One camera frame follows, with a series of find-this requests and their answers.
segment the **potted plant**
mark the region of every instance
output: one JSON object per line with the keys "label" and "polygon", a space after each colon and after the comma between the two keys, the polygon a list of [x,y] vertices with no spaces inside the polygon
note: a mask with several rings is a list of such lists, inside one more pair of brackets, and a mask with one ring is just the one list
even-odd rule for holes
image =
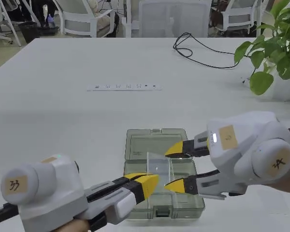
{"label": "potted plant", "polygon": [[248,57],[255,67],[249,79],[256,95],[290,101],[290,0],[282,0],[271,10],[274,26],[263,24],[259,29],[270,29],[272,38],[260,35],[254,42],[246,41],[235,51],[234,62]]}

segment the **trash bin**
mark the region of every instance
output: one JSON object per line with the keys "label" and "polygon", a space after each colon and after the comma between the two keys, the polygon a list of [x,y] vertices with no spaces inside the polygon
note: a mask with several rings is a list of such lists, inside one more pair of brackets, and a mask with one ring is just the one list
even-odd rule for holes
{"label": "trash bin", "polygon": [[19,29],[26,40],[26,43],[30,43],[35,38],[39,38],[40,34],[38,31],[37,23],[35,22],[26,22],[19,24]]}

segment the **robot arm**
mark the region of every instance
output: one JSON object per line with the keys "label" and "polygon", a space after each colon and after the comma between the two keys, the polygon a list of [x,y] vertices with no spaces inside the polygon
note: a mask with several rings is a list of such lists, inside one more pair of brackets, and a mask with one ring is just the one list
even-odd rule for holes
{"label": "robot arm", "polygon": [[79,218],[96,231],[123,221],[157,183],[157,175],[139,173],[84,190],[77,164],[64,155],[52,156],[14,168],[2,178],[8,203],[0,208],[0,222],[19,214],[26,232],[50,232]]}
{"label": "robot arm", "polygon": [[290,173],[290,129],[271,112],[214,119],[206,132],[175,144],[166,156],[210,156],[216,170],[175,180],[165,188],[223,200],[222,193],[242,195],[249,185],[275,183]]}

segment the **floor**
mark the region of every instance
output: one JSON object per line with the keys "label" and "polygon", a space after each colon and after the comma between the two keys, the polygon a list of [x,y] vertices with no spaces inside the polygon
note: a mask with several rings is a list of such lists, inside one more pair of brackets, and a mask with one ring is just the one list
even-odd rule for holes
{"label": "floor", "polygon": [[[103,5],[104,8],[106,7],[109,7],[107,5],[107,3],[105,2],[104,5]],[[116,8],[117,9],[117,5],[113,3],[113,8]],[[267,23],[267,24],[273,24],[273,19],[272,17],[269,15],[269,14],[264,14],[263,16],[263,20],[262,20],[264,23]],[[60,25],[60,19],[58,16],[55,17],[55,23],[56,25]],[[22,48],[25,47],[26,45],[26,42],[25,42],[25,39],[22,35],[22,33],[20,31],[17,32],[17,35],[20,39],[20,42],[21,44],[23,45],[22,47],[19,47],[15,42],[13,45],[9,45],[8,44],[8,41],[3,41],[3,40],[0,40],[0,66],[2,64],[4,64],[6,61],[8,61],[11,57],[13,57],[17,52],[19,52]],[[264,35],[266,37],[270,37],[271,36],[271,33],[270,31],[265,31],[264,32]],[[118,37],[123,37],[123,28],[121,25],[119,25],[119,31],[118,31],[118,34],[117,34]],[[60,32],[57,33],[55,36],[52,36],[51,38],[73,38],[72,35],[64,35],[64,34],[61,34]]]}

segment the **label sticker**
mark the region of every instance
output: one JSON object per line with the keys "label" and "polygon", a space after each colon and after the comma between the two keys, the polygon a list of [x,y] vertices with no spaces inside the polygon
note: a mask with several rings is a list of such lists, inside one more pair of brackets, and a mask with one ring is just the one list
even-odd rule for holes
{"label": "label sticker", "polygon": [[235,137],[233,125],[219,129],[222,150],[237,148],[238,143]]}
{"label": "label sticker", "polygon": [[57,158],[55,157],[50,157],[50,158],[47,158],[43,161],[41,161],[41,163],[50,163],[50,162],[53,162],[54,160],[56,160]]}
{"label": "label sticker", "polygon": [[25,193],[28,190],[28,177],[26,175],[5,179],[5,195]]}
{"label": "label sticker", "polygon": [[267,173],[275,177],[279,171],[283,170],[283,166],[290,162],[290,151],[288,149],[281,149],[275,159],[270,163]]}

